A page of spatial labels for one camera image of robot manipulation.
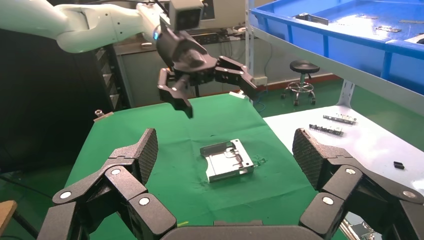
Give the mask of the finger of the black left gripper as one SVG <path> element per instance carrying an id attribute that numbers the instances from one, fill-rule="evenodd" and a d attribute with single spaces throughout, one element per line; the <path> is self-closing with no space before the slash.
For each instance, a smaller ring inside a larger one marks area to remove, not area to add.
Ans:
<path id="1" fill-rule="evenodd" d="M 217 59 L 214 68 L 214 80 L 219 83 L 238 86 L 246 96 L 257 99 L 257 86 L 253 76 L 248 73 L 247 66 L 226 56 Z"/>
<path id="2" fill-rule="evenodd" d="M 189 82 L 188 74 L 176 76 L 168 68 L 162 68 L 159 71 L 157 88 L 161 101 L 171 104 L 176 111 L 182 111 L 189 119 L 192 119 L 194 117 L 193 107 L 185 93 Z"/>

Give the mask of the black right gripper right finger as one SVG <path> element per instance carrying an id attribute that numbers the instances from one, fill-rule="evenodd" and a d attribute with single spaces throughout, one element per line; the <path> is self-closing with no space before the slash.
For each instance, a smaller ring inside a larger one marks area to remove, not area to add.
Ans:
<path id="1" fill-rule="evenodd" d="M 364 167 L 345 149 L 319 143 L 306 129 L 293 137 L 293 157 L 317 191 L 299 225 L 331 239 L 348 213 L 385 240 L 424 237 L 424 197 Z"/>

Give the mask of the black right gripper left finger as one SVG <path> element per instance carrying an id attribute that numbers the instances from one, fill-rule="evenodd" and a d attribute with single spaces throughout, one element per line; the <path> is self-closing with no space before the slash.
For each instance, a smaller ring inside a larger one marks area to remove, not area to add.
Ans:
<path id="1" fill-rule="evenodd" d="M 38 239 L 87 240 L 113 214 L 138 240 L 159 240 L 175 229 L 175 216 L 146 187 L 158 151 L 157 132 L 147 128 L 135 144 L 115 149 L 99 170 L 59 190 Z"/>

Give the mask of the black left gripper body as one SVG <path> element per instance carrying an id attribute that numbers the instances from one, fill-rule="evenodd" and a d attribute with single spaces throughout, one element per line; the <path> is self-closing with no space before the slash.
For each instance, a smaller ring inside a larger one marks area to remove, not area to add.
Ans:
<path id="1" fill-rule="evenodd" d="M 164 23 L 157 27 L 156 50 L 167 68 L 159 72 L 158 85 L 183 80 L 184 85 L 202 85 L 218 79 L 217 58 L 185 30 L 173 31 Z"/>

